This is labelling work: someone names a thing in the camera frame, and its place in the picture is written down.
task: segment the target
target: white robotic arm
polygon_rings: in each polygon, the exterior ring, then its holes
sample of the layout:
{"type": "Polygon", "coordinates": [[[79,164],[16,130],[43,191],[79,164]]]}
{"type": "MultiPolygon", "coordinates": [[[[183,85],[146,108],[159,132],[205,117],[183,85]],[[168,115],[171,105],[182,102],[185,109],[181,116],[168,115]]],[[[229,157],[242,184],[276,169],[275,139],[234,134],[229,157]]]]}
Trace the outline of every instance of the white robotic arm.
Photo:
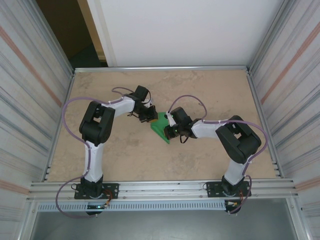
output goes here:
{"type": "Polygon", "coordinates": [[[89,149],[86,144],[84,145],[85,168],[83,175],[86,172],[87,174],[80,180],[80,189],[84,195],[98,198],[102,194],[103,151],[111,134],[114,118],[126,113],[132,115],[135,113],[142,123],[158,119],[151,97],[146,99],[148,93],[148,89],[138,86],[135,92],[125,94],[121,99],[109,104],[96,101],[89,104],[79,128],[82,139],[90,146],[89,156],[89,149]]]}
{"type": "MultiPolygon", "coordinates": [[[[244,123],[225,123],[227,121],[192,120],[182,107],[177,107],[170,113],[166,113],[169,125],[164,128],[167,139],[180,136],[180,142],[185,143],[188,138],[214,138],[220,139],[223,147],[229,155],[230,162],[227,171],[222,177],[223,192],[232,196],[239,191],[239,186],[245,178],[245,172],[250,159],[261,146],[260,138],[244,123]]],[[[229,119],[242,121],[239,116],[229,119]]]]}

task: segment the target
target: metal wall panel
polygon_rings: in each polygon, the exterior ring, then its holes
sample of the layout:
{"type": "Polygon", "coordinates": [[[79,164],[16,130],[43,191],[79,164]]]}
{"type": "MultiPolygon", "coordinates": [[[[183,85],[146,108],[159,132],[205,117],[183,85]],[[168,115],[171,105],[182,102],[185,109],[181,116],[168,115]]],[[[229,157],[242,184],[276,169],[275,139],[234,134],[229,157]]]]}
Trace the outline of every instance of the metal wall panel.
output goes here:
{"type": "Polygon", "coordinates": [[[0,239],[42,180],[72,69],[33,0],[0,1],[0,239]]]}
{"type": "Polygon", "coordinates": [[[314,238],[320,238],[320,1],[290,7],[253,83],[279,156],[293,178],[314,238]]]}

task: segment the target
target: mounting plate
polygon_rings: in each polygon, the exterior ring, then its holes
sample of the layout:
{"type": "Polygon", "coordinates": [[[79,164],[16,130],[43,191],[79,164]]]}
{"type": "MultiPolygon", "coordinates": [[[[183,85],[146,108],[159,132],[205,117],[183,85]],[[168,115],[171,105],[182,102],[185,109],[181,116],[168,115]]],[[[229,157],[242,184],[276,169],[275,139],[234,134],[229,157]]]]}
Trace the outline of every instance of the mounting plate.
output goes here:
{"type": "Polygon", "coordinates": [[[223,188],[222,188],[222,182],[221,181],[208,181],[205,183],[206,185],[206,193],[208,195],[208,198],[223,198],[223,197],[240,197],[240,191],[242,191],[243,197],[245,197],[248,194],[249,190],[249,182],[243,181],[242,184],[239,186],[239,189],[237,192],[235,192],[234,195],[226,195],[223,188]]]}
{"type": "MultiPolygon", "coordinates": [[[[119,183],[103,183],[102,188],[108,189],[109,191],[111,191],[112,199],[118,198],[119,183]]],[[[90,196],[83,195],[82,185],[81,184],[76,185],[74,199],[108,199],[108,198],[109,197],[104,193],[98,198],[92,198],[90,196]]]]}

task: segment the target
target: green object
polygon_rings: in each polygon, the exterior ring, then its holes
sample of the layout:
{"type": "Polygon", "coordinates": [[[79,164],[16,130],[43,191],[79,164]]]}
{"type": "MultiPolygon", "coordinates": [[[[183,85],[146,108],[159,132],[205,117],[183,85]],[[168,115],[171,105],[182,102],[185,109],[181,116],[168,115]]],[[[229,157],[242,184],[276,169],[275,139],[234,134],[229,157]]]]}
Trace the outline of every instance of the green object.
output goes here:
{"type": "Polygon", "coordinates": [[[166,138],[164,129],[169,125],[168,119],[165,118],[165,112],[158,112],[158,120],[151,123],[151,129],[158,134],[167,144],[170,144],[170,140],[166,138]]]}

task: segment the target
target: white wall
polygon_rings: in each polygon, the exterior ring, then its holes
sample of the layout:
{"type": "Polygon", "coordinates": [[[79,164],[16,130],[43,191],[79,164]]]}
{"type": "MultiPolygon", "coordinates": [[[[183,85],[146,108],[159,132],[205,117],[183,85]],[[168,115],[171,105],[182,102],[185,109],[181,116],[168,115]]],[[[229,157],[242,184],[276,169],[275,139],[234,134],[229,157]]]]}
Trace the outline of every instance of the white wall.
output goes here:
{"type": "Polygon", "coordinates": [[[283,0],[88,0],[111,67],[246,65],[283,0]]]}

